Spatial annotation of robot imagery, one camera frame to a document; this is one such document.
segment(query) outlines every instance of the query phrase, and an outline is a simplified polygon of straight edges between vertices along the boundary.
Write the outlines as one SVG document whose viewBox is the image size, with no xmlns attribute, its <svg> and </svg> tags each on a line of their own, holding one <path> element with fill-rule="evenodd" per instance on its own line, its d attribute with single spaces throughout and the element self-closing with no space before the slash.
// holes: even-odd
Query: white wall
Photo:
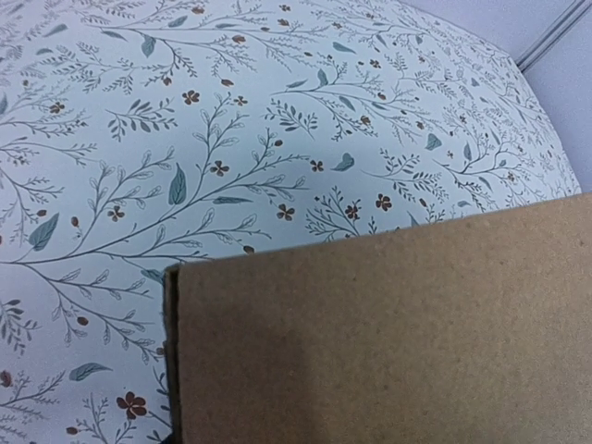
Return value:
<svg viewBox="0 0 592 444">
<path fill-rule="evenodd" d="M 592 13 L 526 73 L 584 191 L 592 191 Z"/>
<path fill-rule="evenodd" d="M 462 26 L 516 59 L 573 0 L 402 0 Z"/>
</svg>

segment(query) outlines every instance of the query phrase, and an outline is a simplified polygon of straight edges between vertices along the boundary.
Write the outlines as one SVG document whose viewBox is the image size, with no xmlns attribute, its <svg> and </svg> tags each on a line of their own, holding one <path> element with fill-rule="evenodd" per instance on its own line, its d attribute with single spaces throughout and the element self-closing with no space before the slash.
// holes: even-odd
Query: cardboard flap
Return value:
<svg viewBox="0 0 592 444">
<path fill-rule="evenodd" d="M 580 196 L 183 266 L 182 442 L 590 442 L 591 246 Z"/>
</svg>

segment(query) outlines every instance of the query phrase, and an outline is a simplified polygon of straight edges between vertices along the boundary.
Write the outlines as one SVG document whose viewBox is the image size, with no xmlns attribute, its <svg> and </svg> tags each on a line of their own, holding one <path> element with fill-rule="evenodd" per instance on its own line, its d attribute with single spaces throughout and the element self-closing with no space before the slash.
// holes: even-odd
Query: bedsheet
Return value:
<svg viewBox="0 0 592 444">
<path fill-rule="evenodd" d="M 580 191 L 508 55 L 392 0 L 0 17 L 0 443 L 167 434 L 167 266 Z"/>
</svg>

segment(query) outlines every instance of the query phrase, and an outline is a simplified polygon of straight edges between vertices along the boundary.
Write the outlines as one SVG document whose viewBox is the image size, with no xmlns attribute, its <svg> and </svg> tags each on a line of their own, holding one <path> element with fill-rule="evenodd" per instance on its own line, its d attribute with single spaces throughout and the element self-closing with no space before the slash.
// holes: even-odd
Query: cardboard edge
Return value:
<svg viewBox="0 0 592 444">
<path fill-rule="evenodd" d="M 179 267 L 166 270 L 164 322 L 166 332 L 165 362 L 168 399 L 173 429 L 171 444 L 181 444 L 181 399 L 179 390 Z"/>
</svg>

